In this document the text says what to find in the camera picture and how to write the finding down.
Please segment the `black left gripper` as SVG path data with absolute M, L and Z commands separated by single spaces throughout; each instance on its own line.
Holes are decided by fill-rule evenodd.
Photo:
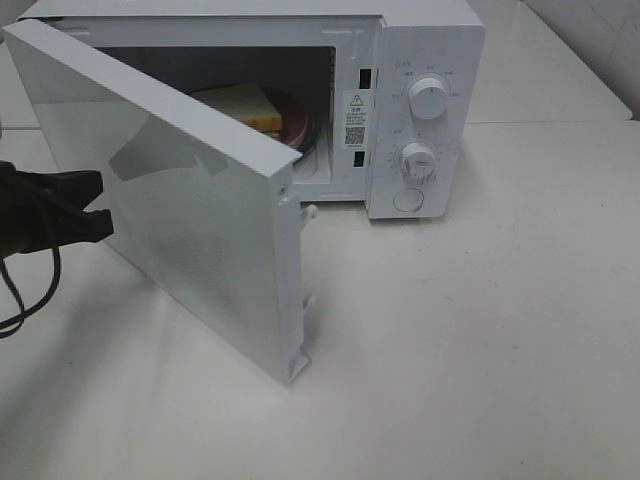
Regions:
M 36 184 L 64 208 L 84 210 L 104 192 L 101 173 L 79 170 L 38 174 Z M 114 233 L 111 211 L 46 208 L 42 227 L 37 197 L 13 164 L 1 162 L 1 259 L 32 250 L 98 243 Z

